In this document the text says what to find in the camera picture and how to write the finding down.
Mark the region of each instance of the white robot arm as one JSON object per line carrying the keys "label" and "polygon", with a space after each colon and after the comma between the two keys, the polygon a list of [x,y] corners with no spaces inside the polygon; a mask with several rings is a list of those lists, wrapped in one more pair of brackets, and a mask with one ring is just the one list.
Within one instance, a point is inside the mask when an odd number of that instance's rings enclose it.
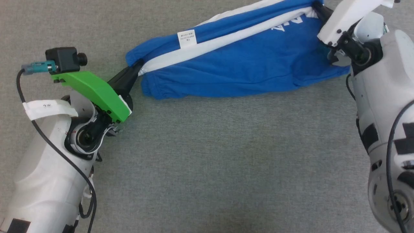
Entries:
{"label": "white robot arm", "polygon": [[400,30],[378,33],[383,18],[371,11],[379,5],[393,1],[344,0],[330,16],[316,3],[327,19],[318,38],[352,60],[357,127],[371,161],[371,210],[389,232],[406,233],[414,231],[414,43]]}

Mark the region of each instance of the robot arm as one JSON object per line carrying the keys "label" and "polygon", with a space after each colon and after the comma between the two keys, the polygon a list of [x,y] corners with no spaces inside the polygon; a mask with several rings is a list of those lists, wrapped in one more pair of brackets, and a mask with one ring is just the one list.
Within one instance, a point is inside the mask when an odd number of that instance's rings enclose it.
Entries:
{"label": "robot arm", "polygon": [[[46,62],[23,65],[17,87],[23,106],[39,134],[35,135],[14,177],[15,191],[0,232],[72,233],[77,219],[96,211],[92,182],[93,164],[105,135],[116,135],[116,124],[124,122],[133,106],[129,92],[142,64],[127,67],[108,83],[87,71],[86,56],[73,47],[46,51]],[[49,72],[54,83],[74,90],[62,100],[27,102],[20,89],[20,76]],[[44,117],[41,126],[35,119]],[[85,185],[91,205],[83,213]]]}
{"label": "robot arm", "polygon": [[352,60],[357,127],[371,161],[371,210],[389,232],[405,233],[414,230],[414,43],[400,30],[372,36],[383,19],[364,18],[381,4],[393,2],[344,0],[332,15],[316,2],[315,10],[325,20],[319,39]]}
{"label": "robot arm", "polygon": [[340,2],[320,30],[318,38],[324,44],[336,47],[342,32],[348,31],[353,24],[380,5],[392,8],[394,0],[344,0]]}

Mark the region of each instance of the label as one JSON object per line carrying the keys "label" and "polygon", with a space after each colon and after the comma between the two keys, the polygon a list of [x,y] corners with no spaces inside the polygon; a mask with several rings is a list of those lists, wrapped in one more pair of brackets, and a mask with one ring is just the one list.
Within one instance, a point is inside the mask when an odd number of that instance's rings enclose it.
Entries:
{"label": "label", "polygon": [[31,121],[59,114],[77,117],[78,113],[64,100],[34,100],[23,103],[26,114]]}
{"label": "label", "polygon": [[197,44],[197,38],[195,37],[194,30],[187,30],[177,33],[178,41],[180,42],[180,48],[193,46]]}

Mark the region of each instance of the white stripe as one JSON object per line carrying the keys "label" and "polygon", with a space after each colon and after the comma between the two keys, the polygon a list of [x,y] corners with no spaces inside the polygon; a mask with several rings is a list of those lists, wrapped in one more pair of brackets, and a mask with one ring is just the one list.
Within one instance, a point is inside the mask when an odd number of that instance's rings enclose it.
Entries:
{"label": "white stripe", "polygon": [[288,13],[276,16],[255,26],[222,36],[215,39],[199,43],[194,46],[185,47],[178,49],[169,53],[165,53],[158,57],[155,57],[144,64],[140,74],[146,72],[158,70],[170,65],[174,65],[183,61],[188,61],[192,58],[198,57],[200,55],[206,54],[213,50],[219,49],[223,46],[231,44],[233,42],[242,40],[249,36],[255,35],[257,33],[263,32],[267,29],[270,29],[276,25],[283,24],[289,20],[295,19],[303,14],[309,14],[312,12],[312,7],[301,8],[297,10],[290,11]]}
{"label": "white stripe", "polygon": [[226,11],[224,13],[215,15],[211,19],[206,20],[206,21],[202,22],[201,24],[199,24],[197,26],[200,26],[200,25],[203,25],[203,24],[206,24],[206,23],[210,23],[210,22],[214,22],[214,21],[217,21],[219,19],[223,19],[223,18],[226,18],[226,17],[229,17],[229,16],[238,15],[238,14],[245,13],[245,12],[252,11],[252,10],[257,10],[257,9],[260,9],[260,8],[263,8],[263,7],[268,7],[270,5],[273,5],[273,4],[276,4],[278,2],[282,2],[282,1],[283,0],[262,0],[260,2],[255,2],[251,5],[247,5],[247,6],[244,6],[244,7],[240,7],[240,8],[234,9],[234,10],[229,10],[229,11]]}

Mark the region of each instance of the clothing tag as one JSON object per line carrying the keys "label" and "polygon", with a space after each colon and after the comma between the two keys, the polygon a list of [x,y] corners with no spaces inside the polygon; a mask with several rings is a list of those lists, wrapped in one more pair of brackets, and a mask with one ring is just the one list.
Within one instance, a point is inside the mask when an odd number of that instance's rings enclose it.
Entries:
{"label": "clothing tag", "polygon": [[195,37],[195,31],[193,29],[179,32],[177,35],[178,41],[180,42],[180,48],[197,44],[197,38]]}

